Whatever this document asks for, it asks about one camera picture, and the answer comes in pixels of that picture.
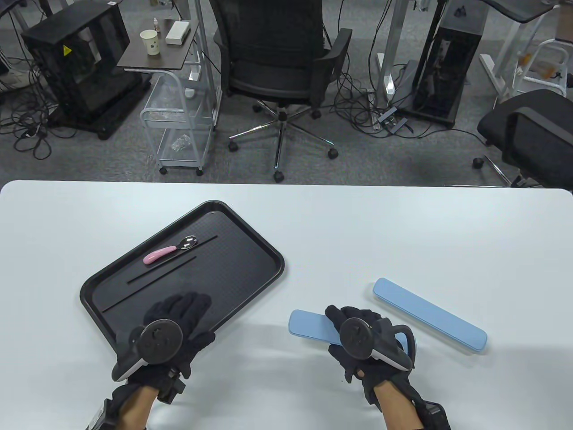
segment computer case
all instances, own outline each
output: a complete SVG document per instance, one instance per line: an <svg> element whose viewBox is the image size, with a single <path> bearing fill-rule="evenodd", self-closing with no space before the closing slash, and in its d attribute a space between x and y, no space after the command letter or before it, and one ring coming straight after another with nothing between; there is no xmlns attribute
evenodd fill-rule
<svg viewBox="0 0 573 430"><path fill-rule="evenodd" d="M95 122L142 83L140 73L116 67L129 37L115 2L72 3L22 39L72 124Z"/></svg>
<svg viewBox="0 0 573 430"><path fill-rule="evenodd" d="M450 1L418 84L415 110L443 118L450 115L480 44L488 7L476 0Z"/></svg>

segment blue case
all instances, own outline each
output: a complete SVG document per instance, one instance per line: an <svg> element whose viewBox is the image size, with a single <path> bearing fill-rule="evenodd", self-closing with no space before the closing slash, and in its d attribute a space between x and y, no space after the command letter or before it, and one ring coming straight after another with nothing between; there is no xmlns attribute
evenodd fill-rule
<svg viewBox="0 0 573 430"><path fill-rule="evenodd" d="M400 309L475 352L481 352L485 348L488 335L482 329L383 277L376 281L374 294L389 305Z"/></svg>
<svg viewBox="0 0 573 430"><path fill-rule="evenodd" d="M340 345L338 332L334 328L332 321L330 321L326 315L294 310L288 321L288 331L290 334L301 338ZM404 333L398 333L396 339L402 344L407 354L408 344L406 335L404 335Z"/></svg>

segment black tray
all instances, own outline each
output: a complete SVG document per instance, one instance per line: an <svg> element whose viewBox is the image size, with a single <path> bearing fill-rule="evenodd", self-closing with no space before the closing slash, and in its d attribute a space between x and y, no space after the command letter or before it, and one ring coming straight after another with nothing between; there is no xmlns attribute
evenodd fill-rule
<svg viewBox="0 0 573 430"><path fill-rule="evenodd" d="M190 234L199 241L195 248L143 264L148 253ZM216 330L284 267L282 255L230 207L207 201L90 277L80 300L116 350L118 333L129 333L154 303L177 293L209 294L213 305L196 331Z"/></svg>

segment glove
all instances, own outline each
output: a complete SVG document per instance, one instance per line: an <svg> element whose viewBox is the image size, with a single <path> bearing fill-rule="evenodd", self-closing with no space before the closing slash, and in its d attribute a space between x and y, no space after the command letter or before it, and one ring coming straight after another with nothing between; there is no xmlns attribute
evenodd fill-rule
<svg viewBox="0 0 573 430"><path fill-rule="evenodd" d="M180 372L185 379L188 379L191 376L191 361L199 351L215 340L215 334L211 331L189 339L189 335L210 306L211 297L196 292L189 292L184 296L177 294L155 303L146 312L143 323L148 325L158 319L170 319L176 322L183 332L183 344L172 359L166 363L140 367L129 377L128 382L162 390L172 380L171 369Z"/></svg>
<svg viewBox="0 0 573 430"><path fill-rule="evenodd" d="M380 314L372 312L371 310L360 310L351 306L338 309L336 306L330 305L326 308L324 313L328 319L332 321L338 332L340 332L342 323L348 318L360 318L370 326L373 326L377 320L382 318ZM402 344L398 341L396 342L403 350ZM328 347L328 352L344 368L344 378L349 384L352 382L352 376L361 380L366 400L369 404L376 405L378 409L380 409L380 404L374 393L374 388L384 381L391 381L402 394L415 404L419 403L421 405L423 403L420 395L410 385L410 381L408 380L410 372L403 372L382 360L377 360L372 357L366 360L358 360L348 355L345 349L339 345L331 345ZM363 376L358 376L359 371L362 371Z"/></svg>

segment metal spoon head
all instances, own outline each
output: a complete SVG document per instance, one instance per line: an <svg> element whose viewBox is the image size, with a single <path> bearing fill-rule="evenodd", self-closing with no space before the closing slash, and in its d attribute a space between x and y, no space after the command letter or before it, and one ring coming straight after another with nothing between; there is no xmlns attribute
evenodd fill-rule
<svg viewBox="0 0 573 430"><path fill-rule="evenodd" d="M180 243L179 246L177 248L179 249L189 249L194 247L195 245L197 245L197 238L195 236L187 236L185 239L183 239Z"/></svg>

